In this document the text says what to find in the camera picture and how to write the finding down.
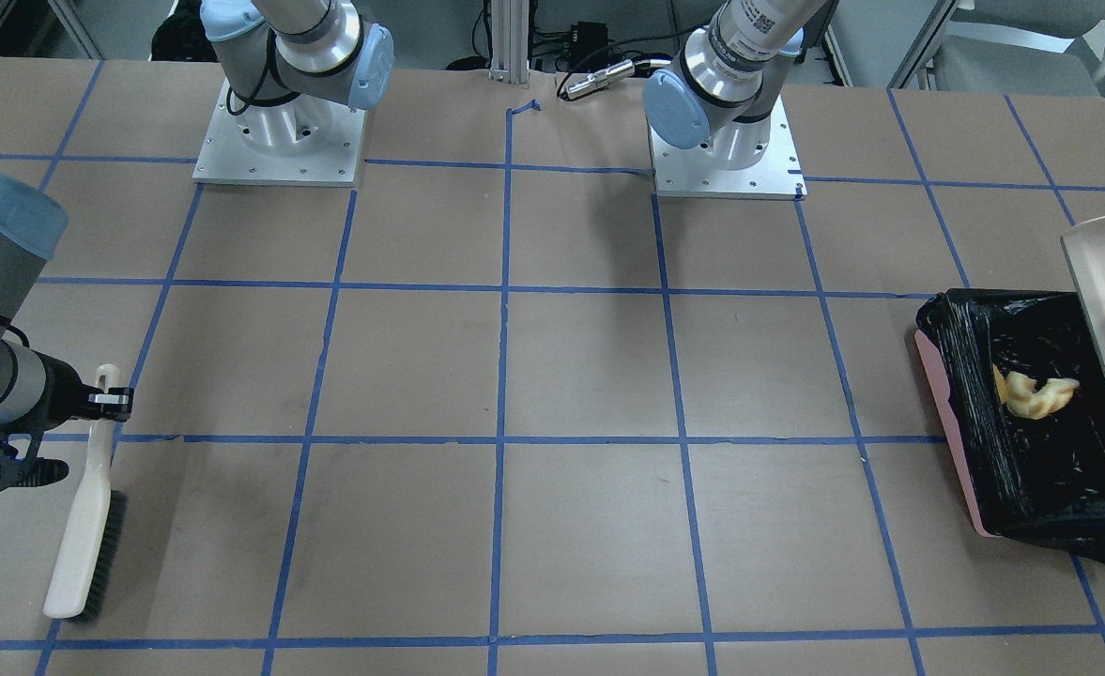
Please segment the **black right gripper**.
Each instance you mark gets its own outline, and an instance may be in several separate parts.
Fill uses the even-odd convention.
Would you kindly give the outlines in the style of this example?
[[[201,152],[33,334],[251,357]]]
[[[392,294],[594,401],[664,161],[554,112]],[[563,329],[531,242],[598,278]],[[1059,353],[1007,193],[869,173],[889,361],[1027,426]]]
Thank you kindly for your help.
[[[66,462],[38,454],[51,429],[72,420],[125,423],[131,415],[134,389],[110,385],[109,376],[99,376],[97,385],[84,384],[77,376],[51,376],[48,385],[32,410],[0,421],[0,492],[67,478]]]

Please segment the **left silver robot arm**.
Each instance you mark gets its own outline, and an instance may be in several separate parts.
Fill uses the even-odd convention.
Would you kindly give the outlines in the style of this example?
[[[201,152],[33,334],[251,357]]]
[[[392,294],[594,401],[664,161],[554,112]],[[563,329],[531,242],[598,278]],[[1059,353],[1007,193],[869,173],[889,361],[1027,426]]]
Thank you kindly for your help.
[[[648,125],[672,148],[703,148],[724,170],[757,163],[772,112],[822,1],[725,1],[642,91]]]

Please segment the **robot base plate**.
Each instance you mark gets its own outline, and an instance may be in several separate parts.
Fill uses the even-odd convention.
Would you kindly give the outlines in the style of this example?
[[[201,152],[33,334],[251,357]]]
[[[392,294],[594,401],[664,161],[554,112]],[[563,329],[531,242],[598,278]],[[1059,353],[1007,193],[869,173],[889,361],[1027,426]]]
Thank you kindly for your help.
[[[654,129],[648,138],[656,196],[787,201],[808,196],[783,96],[768,118],[732,122],[695,148],[669,145]]]
[[[369,116],[299,96],[282,106],[243,107],[219,89],[192,179],[201,184],[330,187],[358,184]]]

